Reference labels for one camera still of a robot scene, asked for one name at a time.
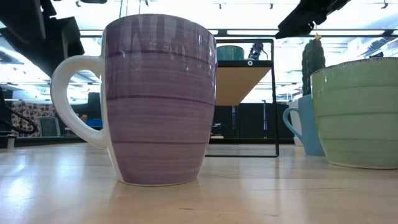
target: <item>black metal shelf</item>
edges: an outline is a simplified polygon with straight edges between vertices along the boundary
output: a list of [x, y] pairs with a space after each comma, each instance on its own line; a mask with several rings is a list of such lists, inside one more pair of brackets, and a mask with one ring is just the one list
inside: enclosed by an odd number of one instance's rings
[[[269, 43], [271, 45], [270, 60], [219, 60], [218, 67], [233, 67], [233, 68], [248, 68], [248, 67], [263, 67], [271, 68], [272, 78], [272, 105], [275, 113], [275, 154], [274, 155], [206, 155], [206, 157], [262, 157], [262, 158], [276, 158], [279, 157], [279, 130], [277, 122], [277, 105], [276, 105], [276, 84], [275, 84], [275, 71], [274, 71], [274, 39], [217, 39], [218, 44], [251, 44], [253, 42]], [[233, 144], [247, 144], [247, 139], [234, 139]]]
[[271, 60], [219, 60], [218, 68], [272, 68]]

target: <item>striped mug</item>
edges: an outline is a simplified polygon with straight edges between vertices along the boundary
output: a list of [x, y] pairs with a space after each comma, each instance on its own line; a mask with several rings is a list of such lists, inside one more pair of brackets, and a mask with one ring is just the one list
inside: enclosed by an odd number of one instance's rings
[[[68, 82], [79, 70], [101, 80], [101, 131], [68, 104]], [[196, 179], [205, 156], [215, 70], [216, 40], [204, 27], [175, 16], [127, 16], [105, 28], [100, 56], [74, 56], [58, 66], [51, 96], [76, 135], [108, 150], [121, 182], [182, 184]]]

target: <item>stripe on mug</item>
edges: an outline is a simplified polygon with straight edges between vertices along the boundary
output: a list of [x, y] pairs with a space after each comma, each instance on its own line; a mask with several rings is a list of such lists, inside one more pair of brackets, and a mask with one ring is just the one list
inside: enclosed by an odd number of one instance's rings
[[183, 146], [208, 144], [207, 141], [206, 142], [112, 141], [112, 143], [114, 143], [114, 144], [166, 144], [166, 145], [183, 145]]
[[172, 54], [172, 55], [175, 55], [175, 56], [195, 59], [195, 60], [201, 61], [201, 62], [203, 62], [205, 64], [208, 64], [208, 65], [210, 64], [209, 61], [197, 58], [195, 56], [185, 55], [185, 54], [181, 54], [181, 53], [178, 53], [178, 52], [167, 52], [167, 51], [164, 51], [164, 50], [126, 50], [126, 51], [121, 51], [120, 50], [120, 51], [115, 52], [113, 54], [107, 54], [106, 58], [111, 58], [111, 57], [115, 57], [115, 56], [121, 56], [121, 55], [124, 55], [124, 54], [136, 54], [136, 53], [141, 53], [141, 54]]
[[138, 99], [138, 98], [143, 98], [143, 99], [165, 99], [165, 100], [180, 100], [180, 101], [190, 101], [190, 102], [195, 102], [195, 103], [201, 103], [209, 106], [214, 106], [213, 103], [205, 102], [202, 100], [192, 100], [188, 98], [182, 98], [182, 97], [174, 97], [174, 96], [144, 96], [144, 95], [126, 95], [126, 96], [114, 96], [114, 97], [107, 97], [106, 100], [120, 100], [120, 99]]

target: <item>ceiling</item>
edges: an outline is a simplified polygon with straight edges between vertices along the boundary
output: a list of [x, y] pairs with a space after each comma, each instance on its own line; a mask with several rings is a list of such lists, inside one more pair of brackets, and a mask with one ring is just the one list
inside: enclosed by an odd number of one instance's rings
[[[99, 55], [101, 38], [84, 37], [89, 30], [101, 30], [119, 16], [138, 13], [161, 13], [193, 20], [208, 29], [276, 29], [279, 22], [289, 14], [299, 0], [152, 0], [146, 6], [142, 0], [108, 0], [106, 4], [85, 4], [76, 0], [55, 1], [57, 18], [75, 16], [82, 31], [81, 42], [85, 55]], [[398, 0], [387, 0], [389, 6], [381, 9], [383, 0], [351, 0], [342, 10], [331, 14], [319, 29], [395, 29], [398, 27]], [[275, 42], [275, 76], [279, 84], [277, 94], [281, 99], [298, 97], [301, 87], [301, 57], [310, 38], [288, 38]], [[326, 65], [353, 60], [368, 50], [375, 38], [322, 38]], [[397, 41], [388, 45], [391, 52], [397, 48]], [[251, 44], [242, 44], [245, 55]], [[49, 78], [30, 63], [0, 37], [0, 83], [4, 88], [24, 91], [24, 98], [50, 99]], [[271, 100], [271, 76], [265, 78], [246, 97], [246, 102]], [[69, 87], [71, 103], [86, 102], [89, 91], [99, 91], [99, 80], [90, 71], [76, 74]]]

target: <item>patterned fabric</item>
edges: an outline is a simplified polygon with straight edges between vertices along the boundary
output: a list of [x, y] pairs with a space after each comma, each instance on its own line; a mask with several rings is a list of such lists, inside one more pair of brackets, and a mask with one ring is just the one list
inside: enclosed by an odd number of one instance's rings
[[[16, 131], [12, 131], [15, 136], [19, 137], [39, 137], [40, 136], [40, 123], [39, 119], [41, 117], [54, 117], [55, 116], [55, 108], [50, 104], [37, 104], [37, 103], [26, 103], [26, 102], [17, 102], [12, 104], [12, 110], [17, 113], [24, 115], [25, 117], [34, 121], [37, 124], [37, 128], [39, 129], [36, 133], [33, 134], [19, 134]], [[32, 125], [29, 124], [24, 119], [12, 115], [11, 116], [12, 125], [17, 128], [22, 128], [23, 130], [32, 130]]]

